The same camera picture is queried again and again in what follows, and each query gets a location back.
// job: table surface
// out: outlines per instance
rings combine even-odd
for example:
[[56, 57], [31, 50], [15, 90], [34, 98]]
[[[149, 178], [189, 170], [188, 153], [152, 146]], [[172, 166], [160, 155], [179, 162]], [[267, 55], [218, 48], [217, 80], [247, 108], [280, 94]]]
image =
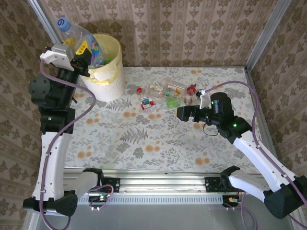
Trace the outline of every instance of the table surface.
[[[124, 94], [112, 102], [97, 101], [90, 113], [74, 125], [66, 167], [219, 173], [236, 165], [247, 173], [258, 173], [249, 159], [226, 139], [205, 135], [204, 123], [181, 122], [175, 109], [144, 113], [136, 95], [137, 88], [161, 84], [163, 78], [185, 85], [195, 83], [198, 89], [231, 80], [247, 82], [242, 67], [126, 67], [124, 73], [127, 83]], [[218, 91], [227, 93], [235, 114], [251, 123], [254, 107], [248, 88], [228, 84], [213, 92]], [[75, 98], [78, 103], [72, 103], [72, 108], [80, 115], [92, 98], [79, 89]], [[214, 127], [205, 127], [205, 131], [216, 133]]]

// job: patterned wallpaper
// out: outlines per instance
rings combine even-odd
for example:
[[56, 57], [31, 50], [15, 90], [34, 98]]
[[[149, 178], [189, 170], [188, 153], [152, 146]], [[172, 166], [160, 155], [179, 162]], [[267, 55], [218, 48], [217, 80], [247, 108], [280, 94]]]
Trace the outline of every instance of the patterned wallpaper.
[[306, 0], [292, 0], [252, 75], [277, 153], [307, 175]]
[[28, 83], [51, 41], [25, 0], [0, 1], [0, 230], [22, 228], [40, 162], [39, 112]]
[[277, 0], [41, 0], [122, 45], [124, 66], [244, 66]]

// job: plastic bin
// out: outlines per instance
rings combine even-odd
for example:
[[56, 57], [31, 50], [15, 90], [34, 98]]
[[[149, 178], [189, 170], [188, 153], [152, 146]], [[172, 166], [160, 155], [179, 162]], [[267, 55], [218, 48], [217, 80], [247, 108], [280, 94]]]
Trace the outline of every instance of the plastic bin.
[[81, 79], [97, 100], [110, 102], [119, 98], [126, 89], [121, 47], [118, 40], [108, 34], [94, 34], [94, 37], [106, 53], [104, 60], [111, 61], [105, 66], [89, 69], [91, 76], [81, 76]]

